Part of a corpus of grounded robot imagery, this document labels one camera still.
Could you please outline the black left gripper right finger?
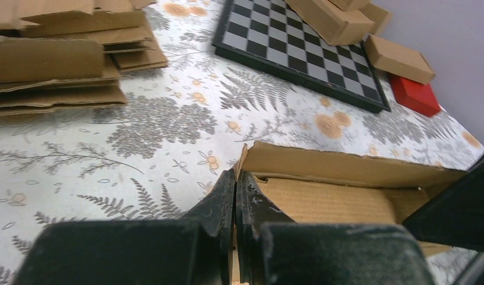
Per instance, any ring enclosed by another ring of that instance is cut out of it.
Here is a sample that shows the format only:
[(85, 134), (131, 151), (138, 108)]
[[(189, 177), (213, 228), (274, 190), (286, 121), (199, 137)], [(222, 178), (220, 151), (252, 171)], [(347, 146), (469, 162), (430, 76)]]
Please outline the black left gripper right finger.
[(240, 280), (248, 284), (433, 284), (401, 225), (298, 223), (241, 171), (236, 183)]

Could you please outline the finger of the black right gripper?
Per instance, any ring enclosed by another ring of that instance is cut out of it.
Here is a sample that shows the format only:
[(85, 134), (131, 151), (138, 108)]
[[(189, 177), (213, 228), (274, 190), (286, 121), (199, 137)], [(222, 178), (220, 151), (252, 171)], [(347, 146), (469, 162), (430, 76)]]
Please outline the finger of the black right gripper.
[(402, 225), (423, 242), (484, 252), (484, 155)]

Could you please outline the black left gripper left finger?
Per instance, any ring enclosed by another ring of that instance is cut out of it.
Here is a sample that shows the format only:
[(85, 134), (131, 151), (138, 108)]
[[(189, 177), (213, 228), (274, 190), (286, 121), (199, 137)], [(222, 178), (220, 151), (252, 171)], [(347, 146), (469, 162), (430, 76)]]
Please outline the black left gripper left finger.
[(73, 221), (41, 232), (14, 284), (230, 284), (235, 171), (182, 217)]

